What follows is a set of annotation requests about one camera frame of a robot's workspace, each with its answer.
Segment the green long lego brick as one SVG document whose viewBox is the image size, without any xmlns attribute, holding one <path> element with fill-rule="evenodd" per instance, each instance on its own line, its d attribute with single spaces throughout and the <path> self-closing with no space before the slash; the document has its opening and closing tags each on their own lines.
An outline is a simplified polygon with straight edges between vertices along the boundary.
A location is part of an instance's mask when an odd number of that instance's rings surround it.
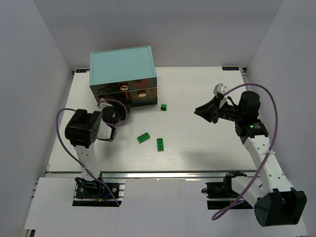
<svg viewBox="0 0 316 237">
<path fill-rule="evenodd" d="M 146 133 L 144 133 L 144 134 L 138 136 L 138 137 L 137 137 L 137 141 L 141 144 L 141 143 L 143 143 L 143 142 L 149 140 L 150 138 L 151 138 L 151 137 L 150 137 L 149 133 L 146 132 Z"/>
</svg>

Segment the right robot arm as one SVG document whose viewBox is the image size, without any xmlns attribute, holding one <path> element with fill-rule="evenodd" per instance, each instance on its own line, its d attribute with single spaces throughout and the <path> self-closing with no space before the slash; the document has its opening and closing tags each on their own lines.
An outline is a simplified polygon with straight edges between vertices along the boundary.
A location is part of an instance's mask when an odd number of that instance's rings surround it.
<svg viewBox="0 0 316 237">
<path fill-rule="evenodd" d="M 249 203 L 262 227 L 296 225 L 307 197 L 303 191 L 295 190 L 270 148 L 269 134 L 258 118 L 260 105 L 260 96 L 252 91 L 244 91 L 237 105 L 229 105 L 223 94 L 217 93 L 194 113 L 212 123 L 218 119 L 235 123 L 236 134 L 249 152 L 262 183 L 262 187 L 255 185 L 241 172 L 227 173 L 223 189 L 239 194 Z"/>
</svg>

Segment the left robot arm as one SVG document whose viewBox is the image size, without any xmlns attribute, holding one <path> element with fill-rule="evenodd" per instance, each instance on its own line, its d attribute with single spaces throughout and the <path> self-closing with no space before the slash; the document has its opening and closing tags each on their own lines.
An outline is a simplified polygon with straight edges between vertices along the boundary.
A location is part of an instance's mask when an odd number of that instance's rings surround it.
<svg viewBox="0 0 316 237">
<path fill-rule="evenodd" d="M 96 158 L 95 141 L 112 142 L 117 128 L 122 126 L 129 113 L 125 105 L 105 103 L 101 110 L 89 113 L 77 109 L 65 128 L 65 138 L 74 147 L 75 157 L 81 166 L 79 184 L 91 185 L 93 189 L 103 182 L 102 172 Z"/>
</svg>

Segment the teal drawer cabinet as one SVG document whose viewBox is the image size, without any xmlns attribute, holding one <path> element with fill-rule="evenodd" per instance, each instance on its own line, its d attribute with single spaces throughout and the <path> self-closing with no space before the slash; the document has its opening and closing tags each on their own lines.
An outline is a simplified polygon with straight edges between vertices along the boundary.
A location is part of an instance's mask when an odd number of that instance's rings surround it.
<svg viewBox="0 0 316 237">
<path fill-rule="evenodd" d="M 136 79 L 157 77 L 152 48 L 150 46 L 116 49 L 90 54 L 89 86 Z M 94 95 L 101 98 L 128 100 L 127 91 Z"/>
</svg>

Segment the small green lego cube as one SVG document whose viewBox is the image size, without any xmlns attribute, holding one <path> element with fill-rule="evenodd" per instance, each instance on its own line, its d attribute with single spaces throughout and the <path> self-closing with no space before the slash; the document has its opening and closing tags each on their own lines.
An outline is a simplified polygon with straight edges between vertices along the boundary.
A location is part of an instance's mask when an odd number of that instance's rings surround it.
<svg viewBox="0 0 316 237">
<path fill-rule="evenodd" d="M 167 105 L 166 105 L 166 104 L 161 104 L 160 109 L 161 109 L 162 111 L 166 111 Z"/>
</svg>

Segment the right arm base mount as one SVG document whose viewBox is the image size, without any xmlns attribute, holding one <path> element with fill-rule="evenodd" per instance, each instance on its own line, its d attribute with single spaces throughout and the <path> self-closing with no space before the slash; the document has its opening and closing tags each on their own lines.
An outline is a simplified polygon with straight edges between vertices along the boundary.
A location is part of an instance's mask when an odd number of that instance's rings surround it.
<svg viewBox="0 0 316 237">
<path fill-rule="evenodd" d="M 201 190 L 207 194 L 207 209 L 219 210 L 230 205 L 237 197 L 238 193 L 232 190 L 232 179 L 237 177 L 247 177 L 244 172 L 228 172 L 221 182 L 205 183 L 206 187 Z"/>
</svg>

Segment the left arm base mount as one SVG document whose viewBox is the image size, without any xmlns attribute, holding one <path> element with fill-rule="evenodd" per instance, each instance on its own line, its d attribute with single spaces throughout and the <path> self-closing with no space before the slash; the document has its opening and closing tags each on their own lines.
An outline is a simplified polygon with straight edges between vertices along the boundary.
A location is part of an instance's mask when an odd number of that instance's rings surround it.
<svg viewBox="0 0 316 237">
<path fill-rule="evenodd" d="M 75 178 L 76 187 L 72 206 L 118 207 L 109 190 L 99 182 Z"/>
</svg>

